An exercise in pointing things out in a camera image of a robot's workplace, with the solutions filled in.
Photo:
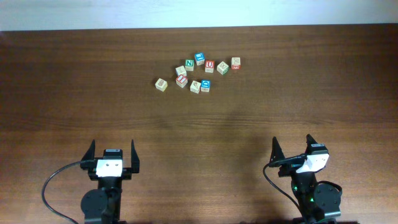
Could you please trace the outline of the blue letter D block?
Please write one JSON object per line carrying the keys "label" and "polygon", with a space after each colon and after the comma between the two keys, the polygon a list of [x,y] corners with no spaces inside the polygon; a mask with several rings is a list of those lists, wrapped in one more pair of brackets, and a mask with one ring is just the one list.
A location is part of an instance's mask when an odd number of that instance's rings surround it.
{"label": "blue letter D block", "polygon": [[201,91],[202,92],[209,92],[210,91],[210,86],[211,86],[211,81],[210,80],[202,80],[201,81]]}

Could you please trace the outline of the red letter I block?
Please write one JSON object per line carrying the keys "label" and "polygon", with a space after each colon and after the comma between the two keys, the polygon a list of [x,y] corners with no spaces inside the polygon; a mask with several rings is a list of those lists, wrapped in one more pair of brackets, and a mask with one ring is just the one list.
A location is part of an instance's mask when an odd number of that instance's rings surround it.
{"label": "red letter I block", "polygon": [[184,88],[185,86],[186,86],[186,84],[188,83],[188,79],[187,79],[187,77],[186,76],[184,76],[184,75],[179,75],[177,78],[176,78],[176,84],[179,86],[179,87],[181,87],[181,88]]}

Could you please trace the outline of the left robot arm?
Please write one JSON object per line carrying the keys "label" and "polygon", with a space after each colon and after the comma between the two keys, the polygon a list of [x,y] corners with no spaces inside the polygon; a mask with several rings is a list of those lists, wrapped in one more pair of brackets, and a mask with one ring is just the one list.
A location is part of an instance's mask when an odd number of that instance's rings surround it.
{"label": "left robot arm", "polygon": [[140,171],[140,160],[134,142],[131,143],[131,167],[123,166],[121,149],[106,149],[102,157],[95,157],[93,141],[81,159],[80,168],[88,172],[96,189],[88,191],[81,200],[84,222],[90,224],[120,224],[122,182],[131,180]]}

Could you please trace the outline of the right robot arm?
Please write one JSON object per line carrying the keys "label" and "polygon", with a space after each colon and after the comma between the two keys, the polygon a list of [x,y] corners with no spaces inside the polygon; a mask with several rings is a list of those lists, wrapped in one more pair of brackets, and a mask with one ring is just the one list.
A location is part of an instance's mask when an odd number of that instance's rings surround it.
{"label": "right robot arm", "polygon": [[315,174],[326,167],[329,152],[326,146],[306,135],[307,148],[303,154],[285,157],[277,138],[272,138],[269,163],[264,167],[278,167],[279,177],[291,178],[293,197],[271,182],[271,186],[291,200],[301,216],[293,223],[336,223],[341,215],[341,186],[329,181],[318,181]]}

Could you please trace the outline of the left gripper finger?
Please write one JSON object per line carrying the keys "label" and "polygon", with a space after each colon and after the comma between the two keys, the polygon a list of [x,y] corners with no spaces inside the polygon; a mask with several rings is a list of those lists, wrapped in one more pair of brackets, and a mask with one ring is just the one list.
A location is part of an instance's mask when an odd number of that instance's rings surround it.
{"label": "left gripper finger", "polygon": [[85,155],[81,158],[81,161],[93,161],[95,159],[95,140],[93,139]]}
{"label": "left gripper finger", "polygon": [[137,154],[134,140],[131,141],[131,172],[132,173],[139,173],[140,170],[140,159]]}

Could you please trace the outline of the ice cream cone block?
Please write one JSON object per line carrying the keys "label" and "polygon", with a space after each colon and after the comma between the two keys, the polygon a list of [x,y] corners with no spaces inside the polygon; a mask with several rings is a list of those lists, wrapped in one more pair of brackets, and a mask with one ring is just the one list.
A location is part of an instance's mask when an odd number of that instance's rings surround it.
{"label": "ice cream cone block", "polygon": [[192,81],[190,85],[190,91],[199,94],[200,90],[201,90],[201,83],[195,80]]}

